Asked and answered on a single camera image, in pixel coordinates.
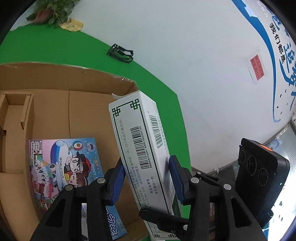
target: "barcode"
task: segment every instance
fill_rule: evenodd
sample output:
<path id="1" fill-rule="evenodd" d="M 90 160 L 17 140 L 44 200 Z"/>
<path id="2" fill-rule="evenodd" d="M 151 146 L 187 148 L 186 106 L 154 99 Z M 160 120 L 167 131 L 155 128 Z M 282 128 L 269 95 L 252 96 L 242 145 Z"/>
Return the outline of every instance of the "barcode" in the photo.
<path id="1" fill-rule="evenodd" d="M 146 154 L 146 150 L 144 147 L 143 139 L 140 132 L 140 127 L 131 128 L 131 136 L 133 138 L 133 144 L 136 149 L 137 157 L 139 160 L 140 168 L 147 169 L 150 168 L 150 163 Z"/>
<path id="2" fill-rule="evenodd" d="M 163 145 L 163 140 L 161 138 L 161 133 L 160 133 L 160 130 L 159 130 L 159 125 L 158 125 L 156 116 L 149 115 L 149 118 L 150 118 L 150 121 L 151 121 L 152 130 L 153 130 L 153 134 L 154 134 L 154 137 L 155 137 L 157 148 L 160 148 Z"/>

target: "red sign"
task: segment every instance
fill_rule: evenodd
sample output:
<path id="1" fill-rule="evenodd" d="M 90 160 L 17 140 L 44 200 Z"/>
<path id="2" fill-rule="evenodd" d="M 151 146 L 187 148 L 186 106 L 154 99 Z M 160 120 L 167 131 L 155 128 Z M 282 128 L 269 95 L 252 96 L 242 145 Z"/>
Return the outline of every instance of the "red sign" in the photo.
<path id="1" fill-rule="evenodd" d="M 252 64 L 252 67 L 255 72 L 257 80 L 261 79 L 264 76 L 264 71 L 263 71 L 263 67 L 262 67 L 261 61 L 259 59 L 259 56 L 256 55 L 250 61 L 251 61 L 251 64 Z"/>
<path id="2" fill-rule="evenodd" d="M 263 148 L 265 148 L 266 150 L 269 150 L 269 151 L 274 151 L 274 150 L 272 150 L 272 149 L 269 149 L 268 147 L 266 147 L 266 146 L 263 146 L 263 145 L 260 145 L 260 146 L 262 146 Z"/>

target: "green table surface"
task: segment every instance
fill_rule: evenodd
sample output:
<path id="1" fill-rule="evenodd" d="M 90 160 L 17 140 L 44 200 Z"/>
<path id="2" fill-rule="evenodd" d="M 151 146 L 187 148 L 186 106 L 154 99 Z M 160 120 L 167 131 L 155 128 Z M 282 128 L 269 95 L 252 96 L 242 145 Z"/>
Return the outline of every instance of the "green table surface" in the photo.
<path id="1" fill-rule="evenodd" d="M 139 90 L 157 103 L 170 154 L 176 155 L 181 165 L 191 170 L 186 130 L 177 95 L 135 61 L 126 64 L 107 56 L 109 48 L 83 32 L 29 24 L 8 33 L 0 46 L 0 64 L 32 61 L 69 64 L 134 80 Z M 183 215 L 188 217 L 189 206 L 183 208 Z"/>

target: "metal bolt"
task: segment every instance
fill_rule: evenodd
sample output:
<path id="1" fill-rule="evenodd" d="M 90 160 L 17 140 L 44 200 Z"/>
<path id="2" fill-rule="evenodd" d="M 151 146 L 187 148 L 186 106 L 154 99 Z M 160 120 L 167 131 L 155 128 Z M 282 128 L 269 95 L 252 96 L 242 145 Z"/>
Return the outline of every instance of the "metal bolt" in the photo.
<path id="1" fill-rule="evenodd" d="M 193 178 L 191 178 L 191 182 L 192 183 L 199 183 L 199 179 L 197 178 L 197 177 L 193 177 Z"/>
<path id="2" fill-rule="evenodd" d="M 100 177 L 100 178 L 98 178 L 96 181 L 97 181 L 99 184 L 102 184 L 102 183 L 104 183 L 104 182 L 106 181 L 106 179 L 103 178 L 103 177 Z"/>
<path id="3" fill-rule="evenodd" d="M 66 191 L 71 191 L 73 189 L 72 185 L 65 186 Z"/>
<path id="4" fill-rule="evenodd" d="M 231 185 L 229 185 L 229 184 L 227 184 L 227 183 L 224 184 L 223 187 L 224 187 L 224 189 L 226 189 L 226 190 L 230 190 L 230 189 L 231 189 Z"/>

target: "colorful card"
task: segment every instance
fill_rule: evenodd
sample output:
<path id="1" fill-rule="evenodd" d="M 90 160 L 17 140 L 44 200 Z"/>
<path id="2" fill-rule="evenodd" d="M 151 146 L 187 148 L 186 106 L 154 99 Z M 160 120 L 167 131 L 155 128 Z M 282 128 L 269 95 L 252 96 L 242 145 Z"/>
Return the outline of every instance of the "colorful card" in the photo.
<path id="1" fill-rule="evenodd" d="M 68 184 L 89 185 L 103 171 L 94 138 L 30 141 L 30 169 L 35 196 L 44 214 Z M 127 234 L 115 206 L 106 207 L 113 240 Z M 83 240 L 88 240 L 87 205 L 82 204 Z"/>

